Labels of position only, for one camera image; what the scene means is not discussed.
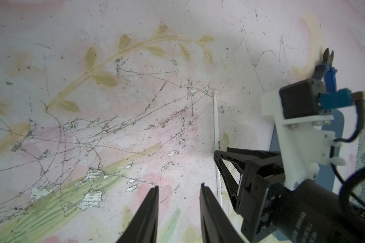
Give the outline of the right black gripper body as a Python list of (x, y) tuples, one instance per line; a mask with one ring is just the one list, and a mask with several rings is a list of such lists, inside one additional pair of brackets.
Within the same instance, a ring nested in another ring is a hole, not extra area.
[(293, 243), (365, 243), (365, 209), (349, 200), (365, 180), (365, 167), (343, 183), (339, 194), (310, 179), (290, 191), (282, 179), (282, 174), (248, 177), (239, 214), (249, 242), (278, 230)]

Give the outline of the white straw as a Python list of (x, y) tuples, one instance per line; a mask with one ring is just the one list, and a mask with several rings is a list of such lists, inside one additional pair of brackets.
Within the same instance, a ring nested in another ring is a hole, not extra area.
[[(215, 133), (215, 151), (220, 150), (220, 130), (219, 130), (219, 115), (218, 115), (218, 101), (217, 95), (219, 92), (214, 91), (214, 133)], [(222, 176), (218, 167), (216, 167), (216, 177), (217, 177), (217, 198), (218, 202), (223, 207), (222, 198)]]

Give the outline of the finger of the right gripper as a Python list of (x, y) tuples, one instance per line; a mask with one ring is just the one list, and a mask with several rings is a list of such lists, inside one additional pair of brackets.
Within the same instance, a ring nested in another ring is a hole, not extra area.
[[(245, 169), (245, 162), (241, 162), (238, 160), (232, 160), (230, 161), (231, 164), (234, 166), (234, 168), (239, 172), (239, 175), (242, 176), (244, 169)], [(231, 204), (233, 207), (237, 206), (238, 201), (238, 190), (239, 190), (239, 184), (236, 182), (234, 177), (232, 176), (229, 169), (226, 167), (222, 159), (215, 159), (215, 163), (220, 170), (220, 174), (222, 178), (224, 179), (224, 183), (227, 189), (227, 193), (229, 195)]]
[(244, 170), (246, 163), (242, 162), (242, 159), (254, 160), (257, 158), (258, 160), (263, 160), (279, 155), (280, 152), (278, 151), (249, 150), (228, 147), (226, 151), (216, 150), (214, 154), (214, 160), (216, 164), (219, 165), (220, 159), (225, 160), (229, 158), (231, 159), (231, 162), (236, 162), (233, 165), (236, 170)]

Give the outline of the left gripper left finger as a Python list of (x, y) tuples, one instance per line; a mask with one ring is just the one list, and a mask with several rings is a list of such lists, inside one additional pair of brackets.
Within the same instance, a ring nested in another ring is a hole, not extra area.
[(149, 190), (132, 221), (117, 243), (155, 243), (157, 241), (159, 187)]

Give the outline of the blue plastic storage tray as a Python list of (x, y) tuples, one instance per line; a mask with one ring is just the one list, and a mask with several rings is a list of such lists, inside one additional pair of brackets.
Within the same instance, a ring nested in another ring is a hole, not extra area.
[[(332, 115), (334, 116), (334, 120), (331, 121), (330, 125), (323, 125), (320, 130), (322, 131), (332, 131), (335, 132), (335, 136), (342, 137), (343, 135), (343, 129), (344, 129), (344, 115), (339, 110), (333, 110)], [(276, 126), (274, 126), (272, 140), (270, 144), (270, 151), (280, 151), (279, 141), (278, 141), (278, 135), (277, 135), (277, 129)], [(324, 187), (327, 190), (333, 190), (334, 188), (334, 181), (335, 181), (335, 174), (332, 171), (332, 169), (329, 168), (329, 166), (322, 166), (320, 165), (320, 170), (317, 179), (315, 182)], [(279, 230), (275, 231), (273, 233), (274, 237), (281, 241), (285, 242), (289, 239), (281, 233)]]

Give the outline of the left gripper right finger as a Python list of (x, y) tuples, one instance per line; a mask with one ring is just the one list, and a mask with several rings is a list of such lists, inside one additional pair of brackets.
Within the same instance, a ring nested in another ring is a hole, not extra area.
[(244, 243), (230, 223), (211, 189), (201, 184), (200, 219), (204, 243)]

